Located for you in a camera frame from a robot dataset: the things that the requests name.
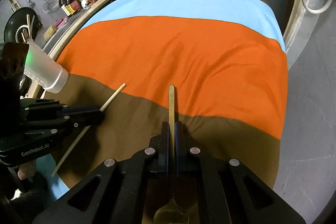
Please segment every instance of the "light blue cloth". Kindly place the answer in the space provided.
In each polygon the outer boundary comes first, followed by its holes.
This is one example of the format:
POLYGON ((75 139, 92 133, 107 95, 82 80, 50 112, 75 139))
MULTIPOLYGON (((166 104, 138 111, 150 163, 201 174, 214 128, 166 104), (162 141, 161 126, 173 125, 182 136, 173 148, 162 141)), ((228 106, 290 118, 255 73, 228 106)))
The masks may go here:
POLYGON ((201 18, 239 23, 277 40, 285 52, 274 13, 261 0, 116 0, 96 13, 83 28, 100 21, 137 16, 201 18))
POLYGON ((55 160, 50 154, 36 160, 36 171, 39 171, 46 178, 48 183, 48 190, 51 194, 49 203, 54 202, 69 191, 69 188, 61 180, 58 174, 51 177, 51 172, 55 169, 55 167, 55 160))

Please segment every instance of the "spoon handle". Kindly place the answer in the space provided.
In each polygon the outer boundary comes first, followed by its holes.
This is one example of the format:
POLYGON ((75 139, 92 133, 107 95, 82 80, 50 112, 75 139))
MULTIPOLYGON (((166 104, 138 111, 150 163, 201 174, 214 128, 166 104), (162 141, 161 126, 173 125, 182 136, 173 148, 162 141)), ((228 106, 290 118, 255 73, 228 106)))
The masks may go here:
POLYGON ((170 85, 168 96, 169 103, 169 193, 170 199, 174 199, 174 175, 175 175, 175 87, 170 85))

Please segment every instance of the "sponge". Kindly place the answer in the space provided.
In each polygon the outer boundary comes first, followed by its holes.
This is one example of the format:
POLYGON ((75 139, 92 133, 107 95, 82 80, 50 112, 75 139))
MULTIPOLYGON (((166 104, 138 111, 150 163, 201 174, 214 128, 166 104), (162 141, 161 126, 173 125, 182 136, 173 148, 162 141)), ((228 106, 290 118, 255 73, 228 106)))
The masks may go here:
POLYGON ((57 31, 57 28, 54 25, 51 25, 43 35, 45 41, 48 41, 54 35, 56 31, 57 31))

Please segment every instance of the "chopstick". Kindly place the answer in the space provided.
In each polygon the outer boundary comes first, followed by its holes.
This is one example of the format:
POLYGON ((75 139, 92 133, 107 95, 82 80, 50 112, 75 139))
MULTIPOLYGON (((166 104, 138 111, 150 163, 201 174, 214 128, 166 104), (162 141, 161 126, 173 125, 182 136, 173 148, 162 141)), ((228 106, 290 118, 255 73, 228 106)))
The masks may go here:
POLYGON ((33 39, 34 20, 35 20, 35 15, 33 15, 33 18, 32 18, 32 20, 31 20, 31 24, 30 24, 30 28, 31 28, 31 39, 33 39))
POLYGON ((21 33, 21 35, 22 35, 23 42, 27 43, 27 40, 26 40, 25 35, 23 34, 23 32, 21 33))
MULTIPOLYGON (((113 101, 113 99, 124 89, 124 87, 126 87, 125 83, 123 83, 112 94, 112 96, 106 101, 106 103, 103 104, 103 106, 100 108, 100 111, 104 111, 108 107, 108 105, 113 101)), ((84 127, 84 129, 82 130, 82 132, 77 136, 77 138, 74 140, 74 142, 70 145, 70 147, 68 148, 68 150, 65 152, 65 154, 63 155, 63 157, 61 158, 61 160, 58 162, 57 166, 55 167, 55 169, 51 173, 51 177, 53 177, 56 174, 56 172, 58 171, 58 169, 64 163, 65 159, 69 156, 69 154, 71 153, 71 151, 75 148, 76 144, 80 141, 80 139, 84 136, 84 134, 89 130, 89 128, 90 128, 90 126, 84 127)))
POLYGON ((29 16, 29 14, 27 14, 27 26, 28 26, 29 38, 32 39, 32 27, 30 25, 30 16, 29 16))

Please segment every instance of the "plastic jug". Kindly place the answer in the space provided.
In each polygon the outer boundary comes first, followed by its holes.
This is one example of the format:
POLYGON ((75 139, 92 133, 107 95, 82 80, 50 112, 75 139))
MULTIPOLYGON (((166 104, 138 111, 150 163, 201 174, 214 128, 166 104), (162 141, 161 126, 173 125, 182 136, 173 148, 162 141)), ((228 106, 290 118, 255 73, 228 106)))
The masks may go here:
POLYGON ((67 82, 69 73, 43 52, 32 39, 28 40, 28 44, 24 74, 38 82, 46 91, 60 92, 67 82))

